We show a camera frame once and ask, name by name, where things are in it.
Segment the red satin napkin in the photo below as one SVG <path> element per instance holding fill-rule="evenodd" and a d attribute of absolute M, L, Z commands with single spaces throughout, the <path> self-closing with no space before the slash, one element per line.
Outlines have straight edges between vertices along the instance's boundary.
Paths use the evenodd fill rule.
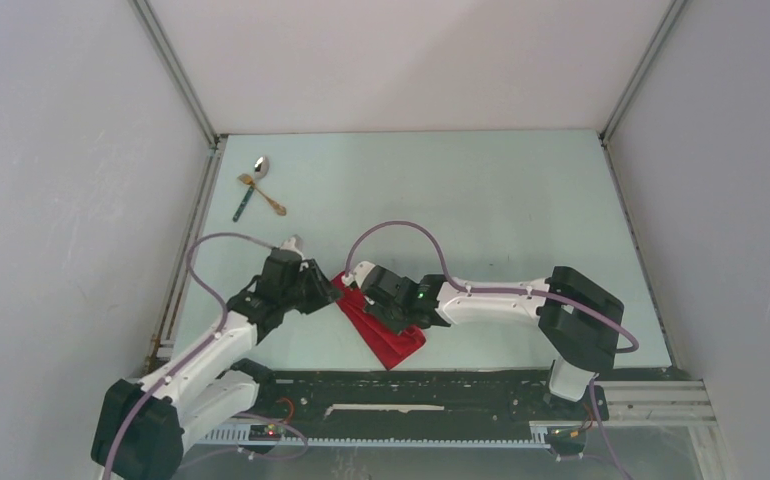
<path fill-rule="evenodd" d="M 426 344 L 426 336 L 420 328 L 411 326 L 401 333 L 394 333 L 366 313 L 363 310 L 366 305 L 364 296 L 358 290 L 345 286 L 341 274 L 331 282 L 342 293 L 337 300 L 338 308 L 386 370 L 393 370 Z"/>

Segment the gold fork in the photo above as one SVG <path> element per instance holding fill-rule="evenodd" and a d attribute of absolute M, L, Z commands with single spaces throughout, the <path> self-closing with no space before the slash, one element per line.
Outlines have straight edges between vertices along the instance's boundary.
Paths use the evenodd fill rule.
<path fill-rule="evenodd" d="M 251 175 L 249 174 L 242 174 L 238 177 L 238 180 L 246 185 L 246 183 L 250 183 L 252 181 Z M 262 196 L 262 198 L 267 202 L 267 204 L 273 209 L 273 211 L 279 215 L 279 216 L 286 216 L 287 215 L 287 209 L 284 205 L 279 203 L 278 201 L 271 198 L 269 195 L 267 195 L 257 184 L 254 185 L 255 192 L 257 192 L 259 195 Z"/>

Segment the silver spoon teal handle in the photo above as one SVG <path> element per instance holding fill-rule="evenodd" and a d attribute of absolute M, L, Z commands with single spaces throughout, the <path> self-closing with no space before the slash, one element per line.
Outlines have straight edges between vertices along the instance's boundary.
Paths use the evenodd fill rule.
<path fill-rule="evenodd" d="M 259 180 L 263 179 L 270 170 L 270 160 L 267 156 L 261 156 L 258 158 L 258 160 L 255 162 L 253 167 L 253 173 L 251 175 L 252 181 L 250 183 L 246 183 L 247 191 L 244 194 L 241 202 L 239 203 L 233 217 L 233 222 L 238 222 L 240 217 L 243 214 L 243 211 L 245 210 L 246 206 L 248 205 L 253 193 L 255 192 L 254 185 L 258 183 Z"/>

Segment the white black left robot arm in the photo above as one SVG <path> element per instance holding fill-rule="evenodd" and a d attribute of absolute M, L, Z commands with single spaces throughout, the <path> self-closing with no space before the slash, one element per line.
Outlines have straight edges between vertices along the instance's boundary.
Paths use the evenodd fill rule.
<path fill-rule="evenodd" d="M 233 415 L 265 416 L 276 388 L 234 363 L 278 328 L 286 313 L 311 314 L 342 293 L 316 261 L 274 248 L 262 271 L 221 303 L 209 329 L 167 364 L 106 392 L 90 457 L 105 479 L 170 479 L 186 452 Z"/>

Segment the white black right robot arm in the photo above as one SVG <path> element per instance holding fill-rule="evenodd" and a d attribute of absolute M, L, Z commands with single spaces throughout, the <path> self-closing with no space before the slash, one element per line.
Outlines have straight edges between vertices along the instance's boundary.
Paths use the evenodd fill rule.
<path fill-rule="evenodd" d="M 499 323 L 535 328 L 557 353 L 546 411 L 567 418 L 592 379 L 614 367 L 625 306 L 579 271 L 557 266 L 530 282 L 488 283 L 428 274 L 419 281 L 363 261 L 340 278 L 362 295 L 364 312 L 394 333 L 409 327 Z"/>

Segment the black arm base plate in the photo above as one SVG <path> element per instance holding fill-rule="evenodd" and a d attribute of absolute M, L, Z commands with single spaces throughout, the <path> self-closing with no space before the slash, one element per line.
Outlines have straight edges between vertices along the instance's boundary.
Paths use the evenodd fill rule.
<path fill-rule="evenodd" d="M 544 370 L 278 371 L 251 411 L 288 419 L 311 442 L 539 442 L 539 426 L 609 417 L 597 387 L 579 401 L 550 394 Z"/>

